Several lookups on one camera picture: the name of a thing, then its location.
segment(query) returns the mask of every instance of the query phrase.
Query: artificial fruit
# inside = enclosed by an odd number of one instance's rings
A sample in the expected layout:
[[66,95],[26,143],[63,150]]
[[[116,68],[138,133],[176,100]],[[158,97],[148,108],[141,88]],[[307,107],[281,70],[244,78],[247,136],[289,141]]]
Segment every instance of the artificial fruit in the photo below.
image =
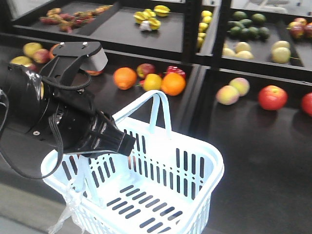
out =
[[268,85],[260,90],[258,102],[264,110],[276,111],[287,102],[288,95],[285,90],[275,85]]
[[141,79],[145,79],[148,74],[155,73],[155,72],[156,72],[155,66],[150,63],[140,64],[136,68],[136,73]]

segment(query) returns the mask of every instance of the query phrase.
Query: black wire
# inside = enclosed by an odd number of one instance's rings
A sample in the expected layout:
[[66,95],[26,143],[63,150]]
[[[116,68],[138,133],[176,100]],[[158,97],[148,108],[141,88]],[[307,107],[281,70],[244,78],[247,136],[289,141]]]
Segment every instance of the black wire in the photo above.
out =
[[[3,120],[2,125],[0,127],[0,132],[3,130],[3,126],[5,125],[5,123],[7,121],[7,113],[9,111],[8,100],[7,100],[7,103],[5,104],[5,106],[6,106],[6,112],[5,112],[4,120]],[[53,136],[57,142],[58,160],[57,160],[57,163],[56,163],[55,167],[53,168],[53,170],[46,175],[36,177],[36,176],[31,176],[31,175],[24,173],[15,165],[14,162],[12,162],[10,157],[8,157],[8,155],[5,153],[5,151],[3,150],[3,148],[0,145],[1,156],[6,161],[6,163],[9,164],[9,166],[20,176],[27,178],[27,179],[44,179],[44,178],[47,178],[48,176],[52,175],[61,165],[62,160],[63,160],[63,141],[62,141],[61,134],[59,132],[59,128],[58,128],[58,124],[57,124],[57,111],[49,117],[49,125],[50,125],[51,131],[53,133]]]
[[91,79],[91,76],[90,76],[89,73],[87,73],[86,71],[83,71],[83,70],[81,70],[81,71],[83,72],[84,75],[86,75],[88,80],[85,83],[80,84],[80,85],[67,86],[67,85],[57,84],[55,82],[50,81],[48,79],[48,77],[45,77],[45,76],[42,76],[42,81],[47,83],[47,84],[49,84],[49,85],[51,85],[51,86],[53,86],[53,87],[55,87],[55,88],[59,88],[59,89],[63,89],[63,90],[79,90],[79,89],[83,89],[83,88],[87,87],[91,83],[92,79]]

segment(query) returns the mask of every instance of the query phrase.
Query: avocado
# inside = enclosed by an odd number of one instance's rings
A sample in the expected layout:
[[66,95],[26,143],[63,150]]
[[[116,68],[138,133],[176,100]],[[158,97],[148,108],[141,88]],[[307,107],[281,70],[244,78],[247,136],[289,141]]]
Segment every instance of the avocado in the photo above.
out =
[[257,39],[259,37],[259,29],[256,27],[249,28],[250,39]]
[[234,20],[237,20],[237,21],[248,18],[247,14],[243,11],[235,11],[232,17]]
[[259,28],[259,36],[261,39],[268,39],[270,37],[270,30],[266,27]]
[[250,31],[248,28],[243,28],[240,31],[239,37],[243,40],[248,40],[250,38]]
[[241,32],[241,28],[238,26],[234,26],[229,30],[229,33],[232,37],[238,37],[240,35]]
[[262,26],[267,21],[267,18],[263,14],[259,13],[253,14],[251,19],[255,25],[259,26]]
[[249,28],[253,24],[251,19],[241,19],[239,22],[241,22],[246,28]]

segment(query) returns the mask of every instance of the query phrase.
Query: black tray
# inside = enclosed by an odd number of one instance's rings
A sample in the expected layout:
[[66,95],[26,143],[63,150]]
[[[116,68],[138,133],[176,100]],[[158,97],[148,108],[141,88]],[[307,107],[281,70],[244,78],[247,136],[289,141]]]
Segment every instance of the black tray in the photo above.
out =
[[[68,34],[60,32],[57,26],[43,25],[38,18],[46,14],[53,7],[64,6],[64,9],[76,11],[81,6],[85,8],[90,4],[103,5],[99,0],[94,3],[87,1],[61,1],[54,0],[34,9],[33,11],[13,20],[13,29],[19,35],[27,35],[35,38],[51,39],[57,41],[100,41],[103,48],[122,51],[131,54],[158,57],[163,59],[182,60],[183,38],[184,38],[184,3],[162,2],[154,0],[118,0],[108,1],[105,4],[113,6],[97,16],[97,18],[86,26],[74,30]],[[133,17],[134,12],[143,11],[145,8],[153,9],[156,5],[165,4],[171,10],[168,17],[157,17],[162,25],[159,30],[153,32],[141,32]],[[214,13],[215,6],[202,6],[203,10]],[[203,47],[210,48],[214,42],[211,23],[207,30],[209,40],[205,40]]]
[[[217,103],[219,88],[236,77],[250,82],[249,93],[231,106]],[[260,89],[271,84],[289,95],[278,111],[257,102]],[[212,194],[209,227],[225,234],[309,234],[312,117],[300,110],[300,101],[312,84],[202,67],[198,87],[191,135],[214,145],[225,164]]]
[[[295,15],[282,15],[283,21],[285,23],[285,28],[287,25],[292,22],[295,18],[305,18],[308,23],[312,22],[312,17],[306,16],[295,16]],[[302,39],[293,39],[292,44],[294,45],[296,51],[300,55],[302,65],[310,70],[312,70],[312,39],[302,38]]]
[[[242,9],[231,9],[231,14],[238,10]],[[242,11],[246,12],[248,17],[251,17],[251,15],[255,13],[265,15],[267,22],[264,26],[270,29],[271,36],[265,42],[261,40],[248,40],[248,43],[252,48],[254,59],[222,56],[220,68],[289,79],[312,81],[309,76],[310,68],[304,67],[301,54],[297,51],[296,46],[286,29],[282,14],[245,9]],[[279,40],[286,40],[291,45],[292,58],[288,64],[279,64],[271,61],[271,47]],[[233,39],[229,36],[226,36],[225,38],[225,42],[231,49],[234,49],[234,45],[239,41],[239,39]]]
[[[46,25],[40,22],[41,16],[46,16],[48,10],[58,7],[62,9],[62,13],[68,13],[73,15],[78,11],[95,10],[101,5],[113,5],[114,1],[75,1],[75,0],[53,0],[49,1],[44,5],[41,5],[34,10],[27,12],[26,14],[14,19],[12,23],[14,25],[21,26],[26,29],[36,29],[42,32],[53,32],[59,33],[59,26],[57,25]],[[108,19],[114,12],[114,6],[107,11],[95,17],[95,20],[81,28],[73,29],[72,34],[89,35],[93,32],[103,21]]]

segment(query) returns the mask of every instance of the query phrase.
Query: gray floor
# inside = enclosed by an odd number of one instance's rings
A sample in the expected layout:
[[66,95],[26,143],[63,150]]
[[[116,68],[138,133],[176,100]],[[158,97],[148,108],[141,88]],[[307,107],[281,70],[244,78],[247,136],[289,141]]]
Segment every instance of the gray floor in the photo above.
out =
[[33,228],[28,228],[25,225],[4,217],[0,217],[0,231],[1,234],[43,234]]

